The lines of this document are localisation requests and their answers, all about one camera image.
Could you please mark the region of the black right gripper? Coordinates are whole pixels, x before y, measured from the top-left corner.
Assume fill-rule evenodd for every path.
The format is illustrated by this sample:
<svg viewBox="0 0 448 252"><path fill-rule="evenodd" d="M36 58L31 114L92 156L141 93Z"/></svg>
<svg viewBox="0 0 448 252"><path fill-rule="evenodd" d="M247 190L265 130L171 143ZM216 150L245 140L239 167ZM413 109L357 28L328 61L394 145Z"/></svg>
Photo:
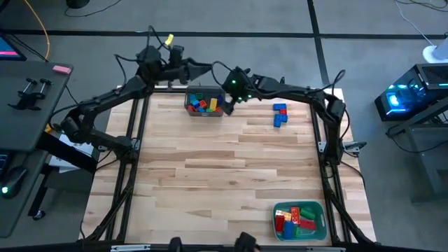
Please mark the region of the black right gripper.
<svg viewBox="0 0 448 252"><path fill-rule="evenodd" d="M235 109L235 102L246 102L249 98L247 90L248 80L246 73L241 68L234 68L227 75L223 84L224 91L230 95L232 101L224 101L222 103L223 112L230 116Z"/></svg>

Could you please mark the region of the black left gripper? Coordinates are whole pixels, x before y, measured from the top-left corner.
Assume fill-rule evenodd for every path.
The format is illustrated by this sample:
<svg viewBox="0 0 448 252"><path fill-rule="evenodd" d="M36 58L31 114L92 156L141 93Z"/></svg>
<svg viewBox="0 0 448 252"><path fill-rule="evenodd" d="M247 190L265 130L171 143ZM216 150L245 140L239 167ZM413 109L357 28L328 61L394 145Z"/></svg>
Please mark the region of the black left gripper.
<svg viewBox="0 0 448 252"><path fill-rule="evenodd" d="M164 80L187 83L211 70L210 63L197 62L191 57L183 58L184 47L174 45L169 51L169 63L164 68Z"/></svg>

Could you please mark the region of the grey translucent plastic bin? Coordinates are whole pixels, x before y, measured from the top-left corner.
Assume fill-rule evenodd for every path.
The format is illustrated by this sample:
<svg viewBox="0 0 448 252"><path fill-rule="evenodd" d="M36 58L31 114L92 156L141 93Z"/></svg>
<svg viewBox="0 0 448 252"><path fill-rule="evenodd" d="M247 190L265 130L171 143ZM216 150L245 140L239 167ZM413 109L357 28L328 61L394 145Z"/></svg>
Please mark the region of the grey translucent plastic bin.
<svg viewBox="0 0 448 252"><path fill-rule="evenodd" d="M224 91L218 87L218 86L211 86L211 85L194 85L194 86L188 86L185 91L185 99L184 99L184 108L188 112L190 116L196 116L196 117L221 117L223 115L223 112L217 113L201 113L201 112L191 112L188 110L188 105L190 104L190 95L195 95L196 93L202 93L204 95L203 99L197 99L198 101L204 100L207 103L207 109L209 109L210 106L210 100L211 98L217 98L218 95L222 95L225 98Z"/></svg>

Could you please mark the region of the white paper sheet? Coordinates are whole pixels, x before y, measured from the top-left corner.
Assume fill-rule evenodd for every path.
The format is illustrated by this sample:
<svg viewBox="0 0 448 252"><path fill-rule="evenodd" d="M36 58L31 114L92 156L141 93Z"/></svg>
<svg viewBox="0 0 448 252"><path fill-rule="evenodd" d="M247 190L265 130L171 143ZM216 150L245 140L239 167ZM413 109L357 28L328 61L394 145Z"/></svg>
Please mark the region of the white paper sheet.
<svg viewBox="0 0 448 252"><path fill-rule="evenodd" d="M65 144L69 145L70 147L74 147L78 152L86 154L89 157L92 157L94 154L94 147L91 144L73 143L69 140L69 138L65 134L61 134L59 136L59 140ZM55 157L53 155L50 156L49 165L58 168L60 174L65 173L65 172L72 172L72 171L80 169L80 167L76 167L73 164L71 164L67 161L64 161L58 157Z"/></svg>

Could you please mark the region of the black screw clamp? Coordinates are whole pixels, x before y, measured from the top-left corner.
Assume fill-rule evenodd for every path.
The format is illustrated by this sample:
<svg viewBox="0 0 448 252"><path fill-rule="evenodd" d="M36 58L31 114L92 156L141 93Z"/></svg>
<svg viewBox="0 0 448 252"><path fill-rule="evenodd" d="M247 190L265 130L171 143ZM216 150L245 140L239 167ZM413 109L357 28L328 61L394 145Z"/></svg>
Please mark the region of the black screw clamp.
<svg viewBox="0 0 448 252"><path fill-rule="evenodd" d="M46 98L46 95L44 94L44 90L47 86L51 86L53 84L50 80L44 79L44 78L41 78L39 82L42 84L39 92L28 92L27 91L27 93L29 93L31 95L31 97L29 98L28 106L26 108L28 110L32 110L32 111L40 111L41 110L41 108L36 105L36 102L38 100L43 100Z"/></svg>
<svg viewBox="0 0 448 252"><path fill-rule="evenodd" d="M26 81L28 84L24 88L24 90L19 90L17 92L18 97L20 98L19 102L17 104L8 104L11 108L16 110L25 110L29 103L29 98L31 95L27 93L30 86L35 86L37 82L33 79L27 78Z"/></svg>

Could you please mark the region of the teal plastic bin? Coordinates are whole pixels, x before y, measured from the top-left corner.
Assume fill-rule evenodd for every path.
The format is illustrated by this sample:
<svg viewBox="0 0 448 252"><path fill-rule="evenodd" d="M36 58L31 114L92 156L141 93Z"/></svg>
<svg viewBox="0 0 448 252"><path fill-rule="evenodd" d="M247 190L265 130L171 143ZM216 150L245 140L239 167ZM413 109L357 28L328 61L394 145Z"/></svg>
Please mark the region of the teal plastic bin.
<svg viewBox="0 0 448 252"><path fill-rule="evenodd" d="M295 237L292 240L285 240L283 238L283 232L275 231L275 211L282 210L291 212L291 207L299 207L301 208L310 208L316 214L316 218L313 220L316 223L316 230L306 230L301 228L299 225L295 225L295 227L300 227L301 235L299 237ZM323 207L320 203L316 201L296 201L296 202L279 202L276 203L272 210L272 220L273 220L273 230L275 237L281 242L303 242L303 241L315 241L315 240L324 240L327 235L327 225L326 218L323 211Z"/></svg>

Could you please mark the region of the black desk support beam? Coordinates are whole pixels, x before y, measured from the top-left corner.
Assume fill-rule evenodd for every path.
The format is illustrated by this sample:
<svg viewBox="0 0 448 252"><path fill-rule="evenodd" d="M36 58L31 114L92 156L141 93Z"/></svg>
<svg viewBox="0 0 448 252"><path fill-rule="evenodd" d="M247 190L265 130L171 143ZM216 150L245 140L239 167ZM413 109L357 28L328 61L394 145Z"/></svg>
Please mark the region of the black desk support beam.
<svg viewBox="0 0 448 252"><path fill-rule="evenodd" d="M56 136L49 133L42 133L36 147L47 151L49 154L60 158L72 165L94 174L97 169L97 161L72 146L60 141Z"/></svg>

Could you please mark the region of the dark grey side desk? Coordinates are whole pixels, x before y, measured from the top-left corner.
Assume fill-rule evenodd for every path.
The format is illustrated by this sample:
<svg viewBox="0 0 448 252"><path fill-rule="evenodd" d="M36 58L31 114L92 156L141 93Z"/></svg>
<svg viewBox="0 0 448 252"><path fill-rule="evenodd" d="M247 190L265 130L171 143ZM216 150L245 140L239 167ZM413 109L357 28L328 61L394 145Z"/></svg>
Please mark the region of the dark grey side desk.
<svg viewBox="0 0 448 252"><path fill-rule="evenodd" d="M54 71L54 66L49 62L0 61L0 151L16 152L10 165L27 170L21 189L13 198L3 198L0 187L0 238L13 233L48 155L36 149L36 145L71 76ZM18 103L18 92L27 86L28 78L52 82L44 90L45 99L36 103L39 111L11 108Z"/></svg>

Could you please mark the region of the computer screen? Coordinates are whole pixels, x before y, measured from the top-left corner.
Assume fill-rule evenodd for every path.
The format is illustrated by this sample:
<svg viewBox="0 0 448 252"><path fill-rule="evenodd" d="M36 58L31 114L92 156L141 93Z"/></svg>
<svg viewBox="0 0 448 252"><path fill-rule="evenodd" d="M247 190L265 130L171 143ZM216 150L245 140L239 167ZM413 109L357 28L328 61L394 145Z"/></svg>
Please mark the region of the computer screen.
<svg viewBox="0 0 448 252"><path fill-rule="evenodd" d="M0 61L26 61L27 57L12 42L0 34Z"/></svg>

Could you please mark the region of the black lit computer tower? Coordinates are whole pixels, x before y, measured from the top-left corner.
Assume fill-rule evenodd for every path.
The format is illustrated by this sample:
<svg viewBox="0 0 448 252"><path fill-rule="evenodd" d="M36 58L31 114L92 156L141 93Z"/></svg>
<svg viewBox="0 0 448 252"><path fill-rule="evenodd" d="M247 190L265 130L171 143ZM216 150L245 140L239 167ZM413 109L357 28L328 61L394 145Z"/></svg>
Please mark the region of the black lit computer tower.
<svg viewBox="0 0 448 252"><path fill-rule="evenodd" d="M415 64L374 101L383 121L408 120L448 97L448 63Z"/></svg>

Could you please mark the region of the grey metal stand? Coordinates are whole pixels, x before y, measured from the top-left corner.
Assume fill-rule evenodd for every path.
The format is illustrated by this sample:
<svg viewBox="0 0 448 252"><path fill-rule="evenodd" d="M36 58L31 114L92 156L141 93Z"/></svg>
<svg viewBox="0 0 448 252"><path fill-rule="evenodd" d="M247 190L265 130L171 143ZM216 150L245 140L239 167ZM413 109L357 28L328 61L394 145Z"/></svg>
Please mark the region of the grey metal stand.
<svg viewBox="0 0 448 252"><path fill-rule="evenodd" d="M392 140L400 134L407 136L410 147L399 149L416 157L419 180L425 186L417 188L411 196L415 204L448 200L448 119L442 124L428 122L445 112L448 112L448 97L386 131Z"/></svg>

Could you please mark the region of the black computer mouse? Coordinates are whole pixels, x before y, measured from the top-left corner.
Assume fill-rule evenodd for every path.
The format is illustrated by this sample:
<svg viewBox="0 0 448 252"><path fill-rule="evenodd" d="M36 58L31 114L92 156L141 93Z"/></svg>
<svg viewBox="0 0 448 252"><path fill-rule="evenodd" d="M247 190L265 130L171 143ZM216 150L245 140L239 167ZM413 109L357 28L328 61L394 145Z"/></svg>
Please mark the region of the black computer mouse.
<svg viewBox="0 0 448 252"><path fill-rule="evenodd" d="M0 196L4 199L14 198L20 191L27 175L27 169L19 166L8 171L0 185Z"/></svg>

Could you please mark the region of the white round device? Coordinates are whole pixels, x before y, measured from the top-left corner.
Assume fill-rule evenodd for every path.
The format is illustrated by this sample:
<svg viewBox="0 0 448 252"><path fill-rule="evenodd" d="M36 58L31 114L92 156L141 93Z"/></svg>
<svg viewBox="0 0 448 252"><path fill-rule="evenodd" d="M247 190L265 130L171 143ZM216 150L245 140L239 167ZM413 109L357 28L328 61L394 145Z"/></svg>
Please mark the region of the white round device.
<svg viewBox="0 0 448 252"><path fill-rule="evenodd" d="M422 51L423 58L430 64L448 63L448 33L438 45L429 45Z"/></svg>

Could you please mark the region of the black desk leg caster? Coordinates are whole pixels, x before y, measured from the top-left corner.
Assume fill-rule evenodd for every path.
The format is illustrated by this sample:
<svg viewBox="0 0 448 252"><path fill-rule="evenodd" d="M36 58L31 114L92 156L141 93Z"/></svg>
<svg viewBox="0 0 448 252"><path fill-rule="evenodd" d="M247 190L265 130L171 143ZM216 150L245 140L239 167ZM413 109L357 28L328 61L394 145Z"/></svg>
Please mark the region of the black desk leg caster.
<svg viewBox="0 0 448 252"><path fill-rule="evenodd" d="M41 210L42 201L46 195L48 187L46 186L46 182L48 180L49 173L51 172L51 168L48 164L44 164L41 174L43 175L43 179L41 181L40 186L38 187L35 198L29 208L28 216L31 216L34 221L38 221L42 219L46 212Z"/></svg>

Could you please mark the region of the silver metal bracket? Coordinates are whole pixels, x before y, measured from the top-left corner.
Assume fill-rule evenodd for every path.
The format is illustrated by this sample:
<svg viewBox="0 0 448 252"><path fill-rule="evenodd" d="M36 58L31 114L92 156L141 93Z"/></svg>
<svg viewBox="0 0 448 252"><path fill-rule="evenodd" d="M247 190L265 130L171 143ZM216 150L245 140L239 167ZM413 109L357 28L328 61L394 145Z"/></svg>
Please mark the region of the silver metal bracket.
<svg viewBox="0 0 448 252"><path fill-rule="evenodd" d="M346 252L346 249L332 246L308 246L306 252Z"/></svg>
<svg viewBox="0 0 448 252"><path fill-rule="evenodd" d="M142 252L151 250L150 244L125 244L111 247L110 252Z"/></svg>

